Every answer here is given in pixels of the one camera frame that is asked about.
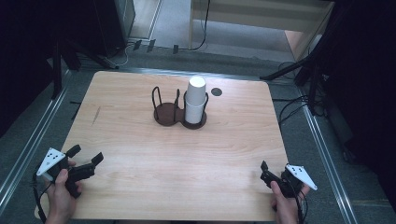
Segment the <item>stack of white paper cups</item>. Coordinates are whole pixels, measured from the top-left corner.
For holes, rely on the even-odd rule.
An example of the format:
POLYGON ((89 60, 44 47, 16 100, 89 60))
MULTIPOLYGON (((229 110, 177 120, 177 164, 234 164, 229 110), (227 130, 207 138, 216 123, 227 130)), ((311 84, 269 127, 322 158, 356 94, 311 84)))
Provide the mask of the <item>stack of white paper cups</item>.
POLYGON ((198 124, 204 114, 204 105, 190 105, 185 106, 185 120, 189 124, 198 124))

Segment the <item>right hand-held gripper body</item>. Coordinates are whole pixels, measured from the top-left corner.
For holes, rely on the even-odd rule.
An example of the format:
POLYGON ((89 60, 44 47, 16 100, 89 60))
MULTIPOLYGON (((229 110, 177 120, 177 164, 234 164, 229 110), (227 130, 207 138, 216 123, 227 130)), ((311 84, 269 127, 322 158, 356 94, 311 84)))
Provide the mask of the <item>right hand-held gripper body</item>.
POLYGON ((296 197, 300 193, 303 184, 306 184, 313 190, 318 189, 305 168, 297 165, 287 164, 285 166, 285 171, 282 172, 280 176, 273 174, 269 169, 266 172, 262 171, 261 180, 268 188, 271 187, 271 182, 275 181, 286 198, 296 197))

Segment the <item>light wooden furniture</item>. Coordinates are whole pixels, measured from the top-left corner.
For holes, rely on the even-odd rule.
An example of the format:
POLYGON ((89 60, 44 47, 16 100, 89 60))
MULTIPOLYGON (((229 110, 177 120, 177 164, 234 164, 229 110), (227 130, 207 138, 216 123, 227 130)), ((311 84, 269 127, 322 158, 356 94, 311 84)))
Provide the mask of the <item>light wooden furniture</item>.
POLYGON ((284 30, 295 60, 312 52, 323 34, 335 3, 332 0, 191 0, 189 44, 194 20, 243 24, 284 30))

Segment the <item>person's left hand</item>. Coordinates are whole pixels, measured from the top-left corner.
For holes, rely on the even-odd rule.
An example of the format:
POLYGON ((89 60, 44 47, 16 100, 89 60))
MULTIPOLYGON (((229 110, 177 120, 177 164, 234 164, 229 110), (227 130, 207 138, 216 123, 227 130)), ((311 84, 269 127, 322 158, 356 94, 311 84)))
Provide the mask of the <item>person's left hand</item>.
POLYGON ((55 179, 55 183, 46 182, 46 193, 49 199, 48 217, 71 218, 77 207, 77 200, 70 195, 65 183, 68 180, 68 171, 62 169, 55 179))

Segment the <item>black cabinet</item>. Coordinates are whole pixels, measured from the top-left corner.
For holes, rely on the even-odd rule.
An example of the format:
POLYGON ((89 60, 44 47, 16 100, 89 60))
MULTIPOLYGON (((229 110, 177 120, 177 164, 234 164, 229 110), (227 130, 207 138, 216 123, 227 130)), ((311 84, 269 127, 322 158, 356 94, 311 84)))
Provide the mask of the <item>black cabinet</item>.
POLYGON ((134 0, 93 0, 99 25, 99 53, 110 56, 127 45, 135 19, 134 0))

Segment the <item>aluminium floor rail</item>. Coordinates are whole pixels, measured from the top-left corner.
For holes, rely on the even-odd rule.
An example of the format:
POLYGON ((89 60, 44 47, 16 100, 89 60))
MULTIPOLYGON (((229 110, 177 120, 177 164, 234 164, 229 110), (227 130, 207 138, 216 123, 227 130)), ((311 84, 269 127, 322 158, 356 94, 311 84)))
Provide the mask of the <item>aluminium floor rail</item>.
POLYGON ((45 89, 0 138, 0 216, 9 205, 24 172, 63 102, 72 76, 73 73, 67 69, 61 75, 63 86, 60 93, 51 99, 52 90, 45 89))
POLYGON ((304 103, 303 111, 329 182, 328 189, 335 200, 338 213, 344 224, 359 224, 347 189, 338 173, 337 159, 332 157, 332 151, 339 150, 338 139, 333 132, 332 125, 324 117, 314 116, 308 107, 308 103, 304 103))

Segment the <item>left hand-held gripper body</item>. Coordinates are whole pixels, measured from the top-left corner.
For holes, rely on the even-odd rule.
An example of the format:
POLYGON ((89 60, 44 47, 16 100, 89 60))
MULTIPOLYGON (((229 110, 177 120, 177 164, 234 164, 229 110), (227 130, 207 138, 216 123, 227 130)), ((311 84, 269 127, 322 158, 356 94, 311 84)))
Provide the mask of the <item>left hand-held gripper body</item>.
POLYGON ((60 171, 66 169, 68 171, 68 180, 65 186, 71 196, 78 198, 80 192, 78 191, 77 182, 93 176, 95 166, 91 162, 80 166, 71 166, 65 153, 51 147, 40 164, 36 175, 44 176, 49 181, 54 182, 60 171))

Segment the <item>dark brown double cup holder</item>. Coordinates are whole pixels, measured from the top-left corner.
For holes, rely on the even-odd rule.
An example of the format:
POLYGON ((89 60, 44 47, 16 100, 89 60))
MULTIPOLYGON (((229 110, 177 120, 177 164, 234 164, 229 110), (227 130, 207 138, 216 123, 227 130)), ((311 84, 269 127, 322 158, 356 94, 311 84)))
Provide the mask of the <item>dark brown double cup holder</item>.
POLYGON ((197 123, 190 123, 186 120, 186 108, 187 101, 183 101, 184 107, 179 106, 180 90, 177 90, 176 99, 173 103, 164 103, 162 101, 160 88, 156 86, 151 92, 151 102, 153 104, 153 117, 155 121, 162 126, 173 126, 180 122, 184 127, 197 130, 202 128, 206 124, 207 114, 205 112, 206 105, 208 103, 208 93, 205 94, 205 102, 203 104, 203 112, 199 116, 197 123))

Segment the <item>black metal stand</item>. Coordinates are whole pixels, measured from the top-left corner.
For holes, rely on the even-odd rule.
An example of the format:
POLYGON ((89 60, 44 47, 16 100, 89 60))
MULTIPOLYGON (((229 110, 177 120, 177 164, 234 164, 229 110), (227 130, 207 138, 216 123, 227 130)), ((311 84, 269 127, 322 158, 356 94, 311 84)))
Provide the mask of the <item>black metal stand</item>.
POLYGON ((80 52, 102 65, 105 69, 118 69, 117 65, 111 65, 105 60, 99 58, 96 54, 81 46, 77 42, 69 39, 57 38, 53 42, 52 53, 52 77, 53 77, 53 93, 51 99, 54 100, 60 95, 63 87, 61 59, 64 59, 66 65, 72 70, 78 70, 81 67, 77 53, 80 52))

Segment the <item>black tripod stand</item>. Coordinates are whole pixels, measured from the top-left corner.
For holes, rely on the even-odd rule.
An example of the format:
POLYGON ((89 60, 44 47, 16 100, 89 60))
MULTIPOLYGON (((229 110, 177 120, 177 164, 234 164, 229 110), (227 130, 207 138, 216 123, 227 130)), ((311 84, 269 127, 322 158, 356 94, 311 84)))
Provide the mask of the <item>black tripod stand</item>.
POLYGON ((299 72, 294 78, 294 84, 296 86, 302 87, 307 81, 310 81, 308 92, 308 109, 311 114, 314 115, 315 96, 318 86, 318 80, 320 77, 320 58, 322 56, 322 53, 326 49, 327 43, 327 37, 323 35, 318 43, 315 45, 314 49, 300 61, 292 63, 291 65, 280 69, 279 71, 274 72, 271 75, 260 77, 260 79, 266 81, 274 80, 298 69, 299 72))

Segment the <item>person's right hand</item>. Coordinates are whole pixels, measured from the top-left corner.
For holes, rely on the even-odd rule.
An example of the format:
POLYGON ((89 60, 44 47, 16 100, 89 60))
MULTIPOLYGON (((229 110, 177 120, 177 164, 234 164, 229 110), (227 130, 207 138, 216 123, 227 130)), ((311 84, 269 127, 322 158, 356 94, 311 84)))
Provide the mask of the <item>person's right hand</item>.
POLYGON ((275 211, 276 220, 293 219, 299 221, 297 202, 292 198, 285 198, 275 181, 271 182, 271 190, 273 192, 271 206, 275 211))

